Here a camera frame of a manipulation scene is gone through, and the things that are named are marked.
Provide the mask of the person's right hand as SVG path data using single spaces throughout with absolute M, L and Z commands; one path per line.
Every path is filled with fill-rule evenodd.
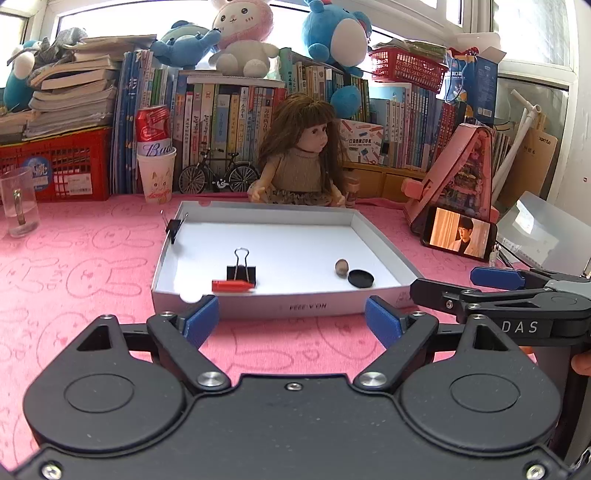
M 536 352 L 534 347 L 527 347 L 522 346 L 521 350 L 526 355 L 534 355 L 536 358 L 539 358 L 539 354 Z M 591 352 L 583 352 L 577 354 L 571 360 L 571 367 L 572 369 L 579 375 L 583 376 L 591 376 Z

